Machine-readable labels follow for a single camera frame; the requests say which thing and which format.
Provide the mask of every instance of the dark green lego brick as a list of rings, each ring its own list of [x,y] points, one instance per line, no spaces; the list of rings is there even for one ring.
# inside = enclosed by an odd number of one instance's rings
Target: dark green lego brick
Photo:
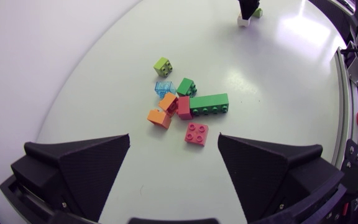
[[[165,57],[160,58],[154,65],[154,69],[161,77],[167,77],[173,70],[171,62]]]
[[[190,111],[193,115],[226,113],[228,110],[227,93],[190,98]]]
[[[179,96],[190,96],[193,97],[196,95],[197,88],[194,82],[191,79],[183,78],[181,81],[177,93]]]

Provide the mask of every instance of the pink lego brick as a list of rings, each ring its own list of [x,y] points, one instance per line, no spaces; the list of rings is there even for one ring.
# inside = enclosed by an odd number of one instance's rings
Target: pink lego brick
[[[190,96],[179,97],[177,114],[182,120],[193,119],[193,115],[190,113]]]
[[[207,135],[208,125],[190,122],[187,126],[185,141],[204,146]]]

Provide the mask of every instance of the toy block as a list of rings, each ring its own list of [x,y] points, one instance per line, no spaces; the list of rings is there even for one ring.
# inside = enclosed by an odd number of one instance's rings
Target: toy block
[[[190,113],[190,96],[179,97],[177,114],[182,120],[193,119],[193,115]]]
[[[179,87],[178,87],[178,95],[179,96],[190,96],[193,97],[196,95],[197,89],[194,82],[188,78],[183,78]]]
[[[165,57],[160,58],[158,62],[154,65],[154,69],[157,74],[161,77],[167,77],[172,72],[172,65],[168,59]]]
[[[147,119],[158,126],[161,126],[165,129],[169,128],[171,124],[171,118],[164,111],[159,111],[158,109],[150,110]]]
[[[237,25],[239,27],[248,27],[251,22],[251,17],[249,19],[242,19],[241,12],[239,14],[239,17],[237,18]]]
[[[263,14],[264,14],[264,11],[261,8],[257,8],[252,16],[259,19],[263,16]]]
[[[161,99],[164,98],[167,93],[172,93],[174,95],[177,93],[177,89],[172,82],[157,82],[155,83],[154,90]]]
[[[193,115],[226,113],[229,110],[227,93],[190,98],[190,111]]]
[[[207,135],[208,125],[189,123],[187,126],[185,141],[204,146]]]
[[[160,100],[158,106],[171,118],[178,109],[177,101],[178,98],[174,94],[167,93],[164,98]]]

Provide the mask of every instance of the transparent blue lego brick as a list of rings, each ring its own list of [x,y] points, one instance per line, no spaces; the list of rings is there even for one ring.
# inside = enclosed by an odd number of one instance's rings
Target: transparent blue lego brick
[[[157,82],[154,90],[161,99],[164,98],[168,92],[174,95],[177,93],[177,89],[173,86],[172,82]]]

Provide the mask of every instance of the white tabletop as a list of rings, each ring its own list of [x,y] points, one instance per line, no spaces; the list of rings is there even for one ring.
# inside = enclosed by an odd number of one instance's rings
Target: white tabletop
[[[217,218],[245,223],[218,151],[219,133],[293,145],[321,144],[331,161],[339,87],[331,62],[344,42],[308,1],[263,0],[261,19],[238,28],[238,1],[145,0],[85,55],[50,110],[38,142],[129,133],[131,147],[101,223],[131,217]],[[197,117],[209,126],[205,147],[184,141],[189,121],[168,130],[146,120],[158,108],[152,68],[168,58],[176,87],[194,80],[197,96],[228,93],[226,114]]]

